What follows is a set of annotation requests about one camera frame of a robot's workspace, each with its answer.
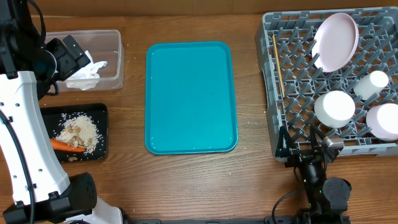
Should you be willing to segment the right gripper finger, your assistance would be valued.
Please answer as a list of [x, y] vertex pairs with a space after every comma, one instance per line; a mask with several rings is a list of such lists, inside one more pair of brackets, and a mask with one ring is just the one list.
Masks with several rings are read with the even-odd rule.
[[275, 154], [290, 154], [291, 148], [293, 148], [293, 140], [286, 127], [281, 126]]
[[312, 146], [318, 145], [317, 137], [322, 141], [326, 136], [315, 125], [310, 125], [310, 142]]

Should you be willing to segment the white napkin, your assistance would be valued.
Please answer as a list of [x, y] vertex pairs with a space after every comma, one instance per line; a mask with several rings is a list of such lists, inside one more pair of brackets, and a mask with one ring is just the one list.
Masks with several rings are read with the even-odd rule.
[[98, 70], [107, 66], [108, 62], [99, 61], [93, 63], [93, 58], [87, 50], [85, 55], [90, 59], [90, 63], [79, 69], [65, 81], [68, 88], [77, 88], [85, 91], [94, 88], [99, 83], [100, 75]]

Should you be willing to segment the white bowl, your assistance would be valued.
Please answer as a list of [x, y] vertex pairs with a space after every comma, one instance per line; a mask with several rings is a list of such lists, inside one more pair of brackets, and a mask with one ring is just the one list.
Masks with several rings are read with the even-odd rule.
[[330, 128], [347, 125], [355, 112], [353, 99], [343, 91], [331, 91], [317, 98], [314, 112], [318, 120]]

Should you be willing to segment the pink bowl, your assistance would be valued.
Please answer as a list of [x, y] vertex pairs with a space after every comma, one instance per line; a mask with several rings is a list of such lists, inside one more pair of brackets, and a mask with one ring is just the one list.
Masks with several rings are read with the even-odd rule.
[[386, 103], [371, 108], [366, 116], [371, 133], [384, 141], [397, 140], [397, 105]]

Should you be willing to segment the wooden chopstick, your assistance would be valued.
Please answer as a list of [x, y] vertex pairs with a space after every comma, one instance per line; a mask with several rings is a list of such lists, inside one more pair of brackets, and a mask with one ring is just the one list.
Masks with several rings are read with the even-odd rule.
[[281, 69], [280, 69], [279, 54], [277, 51], [277, 43], [276, 43], [275, 35], [272, 35], [272, 44], [273, 44], [273, 48], [274, 48], [273, 50], [274, 50], [275, 62], [276, 62], [277, 73], [278, 73], [278, 77], [279, 77], [280, 91], [281, 91], [282, 98], [285, 98], [284, 83], [283, 83]]

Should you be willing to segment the white upturned cup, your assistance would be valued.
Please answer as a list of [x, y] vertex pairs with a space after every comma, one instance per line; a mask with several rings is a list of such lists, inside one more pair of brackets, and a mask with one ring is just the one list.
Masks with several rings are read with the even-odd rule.
[[373, 94], [380, 93], [389, 83], [389, 77], [383, 71], [373, 71], [364, 76], [354, 86], [355, 95], [368, 100]]

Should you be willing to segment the orange carrot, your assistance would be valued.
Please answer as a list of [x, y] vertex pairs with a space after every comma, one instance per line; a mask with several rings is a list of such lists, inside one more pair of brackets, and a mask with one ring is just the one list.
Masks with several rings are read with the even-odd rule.
[[85, 149], [82, 148], [82, 147], [74, 147], [74, 146], [68, 145], [65, 142], [58, 141], [56, 139], [51, 139], [50, 143], [51, 143], [51, 145], [52, 145], [54, 150], [67, 151], [67, 152], [77, 152], [77, 153], [85, 152]]

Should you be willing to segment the pink round plate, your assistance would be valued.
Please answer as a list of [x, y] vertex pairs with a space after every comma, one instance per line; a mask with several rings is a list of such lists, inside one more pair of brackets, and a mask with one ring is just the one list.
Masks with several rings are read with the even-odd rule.
[[350, 15], [336, 13], [322, 22], [314, 41], [312, 57], [319, 55], [314, 66], [324, 72], [334, 72], [344, 67], [354, 55], [359, 42], [359, 28]]

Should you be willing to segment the teal serving tray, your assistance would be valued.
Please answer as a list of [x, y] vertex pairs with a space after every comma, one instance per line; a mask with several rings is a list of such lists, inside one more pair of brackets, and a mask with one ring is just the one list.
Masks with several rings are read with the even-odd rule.
[[238, 121], [230, 48], [221, 41], [151, 46], [144, 123], [153, 154], [232, 151]]

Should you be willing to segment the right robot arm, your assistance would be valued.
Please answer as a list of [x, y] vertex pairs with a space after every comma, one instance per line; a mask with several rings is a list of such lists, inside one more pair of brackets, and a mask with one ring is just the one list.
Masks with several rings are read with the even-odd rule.
[[296, 179], [303, 187], [282, 196], [272, 209], [271, 218], [279, 222], [275, 211], [286, 198], [304, 191], [308, 199], [308, 208], [300, 209], [296, 215], [283, 218], [283, 221], [294, 224], [349, 223], [349, 217], [343, 213], [348, 209], [351, 195], [351, 184], [341, 178], [327, 177], [328, 164], [332, 163], [343, 149], [343, 140], [330, 138], [317, 127], [310, 127], [310, 149], [298, 149], [286, 127], [279, 129], [279, 139], [275, 156], [285, 158], [286, 168], [293, 168]]

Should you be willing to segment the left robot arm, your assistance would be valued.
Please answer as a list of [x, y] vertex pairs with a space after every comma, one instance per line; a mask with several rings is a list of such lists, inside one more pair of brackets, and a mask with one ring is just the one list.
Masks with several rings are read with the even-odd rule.
[[11, 175], [13, 204], [6, 223], [127, 223], [123, 210], [96, 193], [92, 176], [69, 176], [59, 163], [39, 100], [89, 64], [71, 36], [46, 41], [33, 1], [1, 2], [1, 150]]

